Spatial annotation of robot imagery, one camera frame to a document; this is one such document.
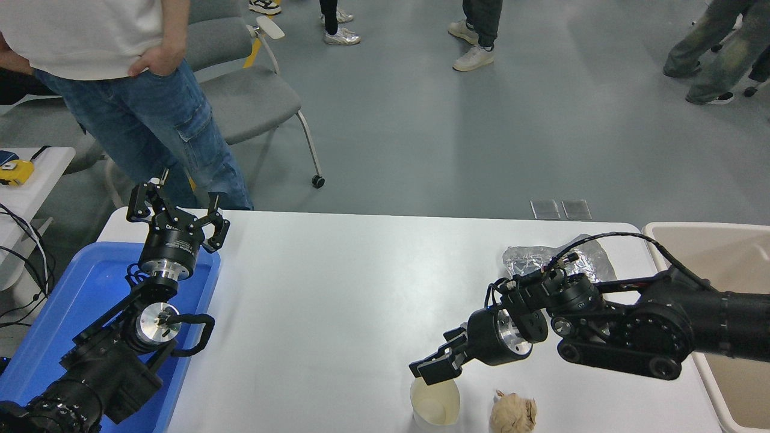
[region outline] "black wire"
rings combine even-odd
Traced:
[[[56,269],[56,259],[45,252],[47,250],[47,248],[45,247],[45,242],[40,232],[38,232],[38,230],[35,229],[35,226],[31,224],[27,224],[27,221],[25,221],[19,215],[13,213],[13,211],[11,211],[6,205],[2,203],[0,203],[0,209],[4,210],[4,212],[0,212],[0,214],[5,214],[11,217],[11,219],[14,220],[16,225],[19,226],[19,228],[22,229],[24,234],[26,234],[30,239],[35,240],[35,237],[37,238],[37,242],[35,242],[35,248],[40,252],[40,255],[45,258],[45,262],[47,264],[45,268],[49,271],[48,272],[49,276],[48,278],[45,279],[45,281],[42,278],[40,278],[39,276],[40,273],[38,273],[37,283],[38,283],[38,286],[45,291],[45,295],[48,296],[51,293],[52,287],[55,286],[56,278],[54,276],[54,271]]]
[[[652,239],[651,237],[645,236],[641,233],[631,233],[631,232],[608,232],[608,233],[601,233],[596,234],[593,236],[585,237],[581,240],[575,241],[572,244],[565,247],[562,251],[560,251],[558,254],[553,256],[551,258],[551,261],[548,262],[548,264],[544,268],[544,272],[550,272],[553,270],[553,268],[556,266],[556,263],[567,253],[570,252],[573,248],[577,247],[578,245],[582,245],[584,243],[590,242],[592,240],[601,239],[602,237],[612,237],[612,236],[630,236],[630,237],[638,237],[640,239],[644,239],[648,241],[649,243],[652,243],[655,245],[655,248],[658,249],[658,251],[661,253],[661,255],[668,260],[671,265],[677,269],[679,269],[684,275],[692,279],[695,283],[697,283],[699,286],[706,290],[710,291],[718,291],[715,288],[713,288],[712,285],[710,285],[706,280],[703,280],[698,275],[695,275],[691,270],[689,270],[684,264],[682,264],[679,260],[677,260],[671,253],[668,252],[668,250],[663,247],[658,241],[655,239]]]
[[[3,317],[3,316],[5,316],[6,314],[8,314],[8,313],[10,313],[10,312],[12,312],[12,311],[17,311],[17,310],[24,310],[26,307],[29,307],[30,305],[32,305],[32,303],[33,303],[33,302],[35,302],[36,300],[38,300],[38,298],[37,298],[37,297],[33,297],[33,298],[32,298],[32,300],[30,300],[30,301],[29,301],[29,304],[26,304],[24,307],[16,307],[16,308],[12,308],[11,310],[8,310],[8,311],[6,311],[6,312],[5,312],[5,313],[3,313],[3,314],[0,314],[0,317]]]
[[[38,303],[35,304],[35,306],[27,314],[25,314],[24,317],[22,317],[21,319],[18,319],[18,320],[13,321],[13,322],[5,322],[3,324],[0,324],[0,328],[9,327],[9,326],[13,326],[13,325],[31,326],[31,325],[23,324],[21,322],[24,319],[26,319],[27,317],[29,317],[29,315],[32,314],[33,311],[37,310],[38,307],[40,307],[40,304],[42,304],[44,300],[45,300],[45,298],[39,300]]]
[[[38,285],[38,289],[40,289],[40,292],[45,294],[45,290],[43,289],[44,286],[43,286],[42,278],[40,277],[40,274],[38,273],[38,270],[35,269],[35,267],[32,265],[32,262],[29,261],[29,259],[27,259],[26,257],[22,256],[21,254],[17,253],[16,251],[14,251],[14,250],[12,250],[10,248],[3,247],[2,245],[0,245],[0,250],[7,251],[7,252],[13,254],[14,256],[16,256],[19,260],[23,261],[24,265],[25,265],[25,268],[35,278],[35,283]]]

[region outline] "hand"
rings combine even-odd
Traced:
[[[171,45],[161,44],[145,51],[142,56],[129,67],[129,76],[135,77],[145,69],[158,76],[171,75],[182,60],[186,50]]]

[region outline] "white sneaker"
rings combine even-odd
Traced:
[[[464,19],[449,24],[447,30],[449,31],[450,35],[463,39],[465,42],[468,42],[471,45],[478,45],[479,43],[478,33],[469,29]]]
[[[275,15],[281,12],[281,7],[272,0],[249,0],[249,10],[265,15]]]
[[[487,51],[479,45],[474,45],[462,57],[454,61],[452,68],[456,71],[472,71],[492,62],[494,62],[494,54],[491,50]]]
[[[343,24],[345,22],[351,22],[353,21],[353,18],[356,18],[354,15],[351,15],[340,8],[337,8],[336,15],[337,15],[337,22],[340,24]],[[326,21],[323,19],[323,14],[321,14],[321,16],[318,17],[318,19],[321,20],[321,24],[326,24]]]
[[[329,45],[356,45],[361,42],[361,37],[344,27],[338,27],[334,35],[324,32],[323,41]]]

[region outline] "chair wheel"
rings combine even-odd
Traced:
[[[320,187],[322,187],[322,186],[323,186],[323,184],[326,182],[326,180],[325,180],[323,177],[321,177],[321,176],[318,176],[318,175],[316,174],[315,176],[313,176],[313,180],[312,180],[311,182],[312,182],[313,186],[314,186],[316,189],[319,189]]]

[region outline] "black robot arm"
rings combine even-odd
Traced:
[[[156,372],[169,357],[193,356],[206,346],[214,319],[180,314],[168,302],[178,281],[193,275],[199,248],[213,252],[222,246],[229,221],[217,202],[212,197],[206,216],[196,218],[170,203],[162,181],[134,188],[126,219],[149,225],[137,263],[146,277],[72,339],[75,347],[60,361],[67,370],[60,379],[24,407],[0,401],[0,433],[97,433],[102,416],[118,424],[162,387]],[[214,234],[207,240],[202,228],[208,224]],[[182,323],[203,325],[194,347],[176,348]],[[151,354],[146,361],[139,359],[144,354]]]
[[[578,258],[572,248],[606,236],[642,237],[672,265],[653,277],[598,284],[567,274],[565,265]],[[635,304],[604,297],[627,291],[639,293]],[[475,358],[488,365],[525,359],[547,336],[542,310],[562,338],[559,355],[575,364],[673,380],[692,351],[770,362],[770,295],[718,291],[654,240],[603,233],[570,245],[540,270],[490,284],[484,308],[410,369],[434,384],[459,376]]]

